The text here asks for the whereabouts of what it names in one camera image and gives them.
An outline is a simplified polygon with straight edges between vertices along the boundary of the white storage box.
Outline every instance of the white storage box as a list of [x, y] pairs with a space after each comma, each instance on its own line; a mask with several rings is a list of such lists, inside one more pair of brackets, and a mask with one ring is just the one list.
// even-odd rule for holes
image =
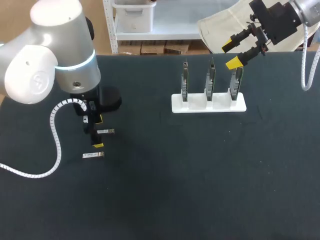
[[124, 33], [152, 32], [156, 1], [150, 0], [115, 0], [119, 24]]

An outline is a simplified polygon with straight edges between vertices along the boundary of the beige bag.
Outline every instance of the beige bag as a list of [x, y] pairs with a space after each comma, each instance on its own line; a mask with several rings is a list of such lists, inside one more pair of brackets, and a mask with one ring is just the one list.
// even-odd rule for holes
[[[240, 0], [232, 7], [218, 12], [210, 17], [198, 22], [200, 36], [206, 46], [213, 53], [223, 53], [222, 46], [230, 39], [232, 35], [240, 33], [243, 29], [248, 28], [250, 14], [253, 14], [249, 3], [252, 0]], [[288, 0], [264, 0], [267, 8], [270, 8], [277, 2], [285, 4]], [[308, 28], [308, 37], [314, 34], [320, 23]], [[248, 51], [251, 47], [256, 47], [257, 38], [250, 35], [241, 44], [230, 51], [230, 53], [240, 53]], [[298, 27], [298, 31], [286, 38], [277, 45], [270, 43], [269, 52], [290, 52], [294, 51], [304, 42], [304, 28]]]

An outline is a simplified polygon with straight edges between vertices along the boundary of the white spiral cable wrap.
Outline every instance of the white spiral cable wrap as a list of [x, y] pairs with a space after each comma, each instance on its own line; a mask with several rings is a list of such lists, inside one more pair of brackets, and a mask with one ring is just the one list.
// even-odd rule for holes
[[49, 171], [47, 171], [45, 173], [42, 173], [42, 174], [28, 174], [28, 173], [16, 170], [16, 169], [14, 169], [12, 167], [9, 167], [7, 165], [4, 165], [2, 163], [0, 163], [0, 168], [3, 168], [5, 170], [8, 170], [8, 171], [14, 173], [14, 174], [20, 175], [20, 176], [25, 177], [25, 178], [30, 178], [30, 179], [41, 179], [41, 178], [49, 176], [55, 170], [57, 170], [57, 168], [58, 168], [58, 166], [60, 164], [60, 161], [61, 161], [62, 151], [61, 151], [61, 145], [60, 145], [59, 137], [58, 137], [58, 134], [57, 134], [57, 131], [56, 131], [55, 117], [56, 117], [57, 111], [61, 107], [63, 107], [64, 105], [67, 105], [67, 104], [72, 104], [72, 103], [79, 104], [84, 112], [87, 110], [87, 106], [83, 101], [81, 101], [79, 99], [75, 99], [75, 98], [69, 98], [67, 100], [63, 100], [62, 102], [58, 103], [53, 108], [53, 110], [51, 112], [51, 115], [50, 115], [50, 127], [51, 127], [52, 135], [53, 135], [53, 138], [54, 138], [54, 141], [55, 141], [55, 145], [56, 145], [56, 161], [55, 161], [54, 166]]
[[315, 53], [313, 63], [310, 70], [309, 80], [306, 85], [306, 57], [307, 57], [307, 45], [308, 45], [308, 27], [303, 25], [304, 39], [303, 39], [303, 50], [302, 50], [302, 66], [301, 66], [301, 87], [304, 91], [308, 91], [314, 80], [317, 64], [320, 58], [320, 46]]

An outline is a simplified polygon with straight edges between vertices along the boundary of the cardboard box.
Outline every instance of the cardboard box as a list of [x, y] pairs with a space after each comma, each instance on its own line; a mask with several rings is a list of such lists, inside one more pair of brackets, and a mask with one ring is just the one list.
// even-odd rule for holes
[[165, 44], [166, 44], [166, 41], [162, 41], [162, 40], [143, 41], [141, 46], [141, 54], [143, 55], [164, 54]]
[[141, 41], [121, 41], [118, 44], [118, 53], [120, 55], [140, 55]]
[[210, 51], [202, 40], [193, 40], [186, 54], [187, 55], [210, 54]]
[[169, 40], [166, 42], [164, 52], [166, 54], [186, 54], [191, 40]]

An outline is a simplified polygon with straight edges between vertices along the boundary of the robot light ring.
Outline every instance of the robot light ring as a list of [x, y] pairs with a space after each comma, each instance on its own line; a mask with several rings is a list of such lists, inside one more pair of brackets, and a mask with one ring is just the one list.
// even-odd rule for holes
[[87, 65], [88, 63], [90, 63], [92, 61], [92, 59], [94, 59], [95, 55], [96, 55], [96, 51], [93, 50], [92, 55], [84, 62], [77, 64], [77, 65], [74, 65], [74, 66], [56, 66], [55, 69], [64, 70], [64, 71], [71, 71], [71, 70], [81, 68], [81, 67]]

